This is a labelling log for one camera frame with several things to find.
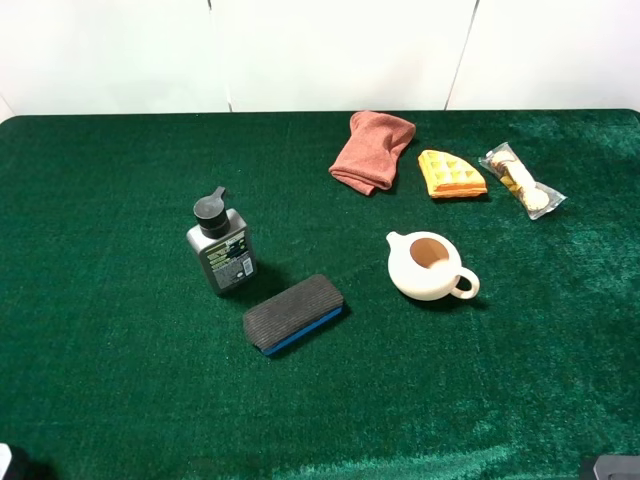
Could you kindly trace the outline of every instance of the pump cap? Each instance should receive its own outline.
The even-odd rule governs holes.
[[[202,197],[193,206],[193,214],[198,220],[200,229],[209,238],[220,238],[229,231],[229,217],[224,208],[224,187],[216,188],[216,191],[207,197]]]

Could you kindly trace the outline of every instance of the white teapot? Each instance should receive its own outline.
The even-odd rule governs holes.
[[[468,300],[480,289],[475,273],[462,266],[460,254],[446,238],[431,232],[387,235],[391,247],[389,276],[406,296],[416,300],[437,300],[448,294]],[[456,287],[460,277],[471,283],[470,290]]]

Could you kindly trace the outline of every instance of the bottle label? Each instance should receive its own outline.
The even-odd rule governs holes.
[[[244,280],[253,273],[254,266],[249,256],[244,230],[211,247],[205,255],[220,290]]]

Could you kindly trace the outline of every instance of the white wall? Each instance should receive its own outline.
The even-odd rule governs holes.
[[[443,109],[475,0],[219,0],[234,111]]]
[[[206,0],[0,2],[16,114],[226,111]]]
[[[640,110],[639,0],[480,0],[452,109]]]
[[[4,0],[0,97],[17,115],[640,110],[640,0],[479,0],[463,54],[475,2]]]
[[[13,117],[13,112],[9,108],[9,105],[7,105],[7,102],[0,97],[0,123],[11,117]]]

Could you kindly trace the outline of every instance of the folded cloth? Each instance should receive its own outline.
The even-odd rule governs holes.
[[[416,133],[413,123],[376,112],[351,117],[351,138],[329,168],[334,178],[365,195],[378,187],[389,190],[402,150]]]

